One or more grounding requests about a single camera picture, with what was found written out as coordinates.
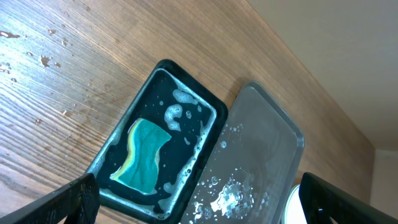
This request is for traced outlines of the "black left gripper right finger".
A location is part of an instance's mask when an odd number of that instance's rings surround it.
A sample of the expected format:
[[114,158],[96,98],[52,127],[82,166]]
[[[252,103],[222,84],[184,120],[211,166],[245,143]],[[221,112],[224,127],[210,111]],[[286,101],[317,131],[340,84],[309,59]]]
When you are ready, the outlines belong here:
[[303,174],[298,194],[308,224],[397,224],[397,219],[310,172]]

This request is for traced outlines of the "green yellow sponge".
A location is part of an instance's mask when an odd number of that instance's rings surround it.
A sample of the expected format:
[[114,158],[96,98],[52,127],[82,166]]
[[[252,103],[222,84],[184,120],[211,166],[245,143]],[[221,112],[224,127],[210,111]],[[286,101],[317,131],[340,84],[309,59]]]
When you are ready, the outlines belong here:
[[142,195],[153,195],[159,176],[160,149],[171,135],[158,125],[137,119],[127,132],[127,157],[109,178]]

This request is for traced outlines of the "white plate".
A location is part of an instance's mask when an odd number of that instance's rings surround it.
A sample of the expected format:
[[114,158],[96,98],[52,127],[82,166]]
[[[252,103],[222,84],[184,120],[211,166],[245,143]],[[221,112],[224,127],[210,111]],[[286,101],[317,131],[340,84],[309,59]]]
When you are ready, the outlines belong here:
[[307,224],[299,197],[300,185],[291,188],[280,219],[281,224]]

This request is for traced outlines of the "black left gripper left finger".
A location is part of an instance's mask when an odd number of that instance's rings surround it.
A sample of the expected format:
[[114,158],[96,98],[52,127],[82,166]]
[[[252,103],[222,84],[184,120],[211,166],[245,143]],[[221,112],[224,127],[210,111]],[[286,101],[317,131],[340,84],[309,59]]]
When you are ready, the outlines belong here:
[[100,189],[92,173],[60,187],[44,197],[1,218],[1,223],[87,223],[96,220]]

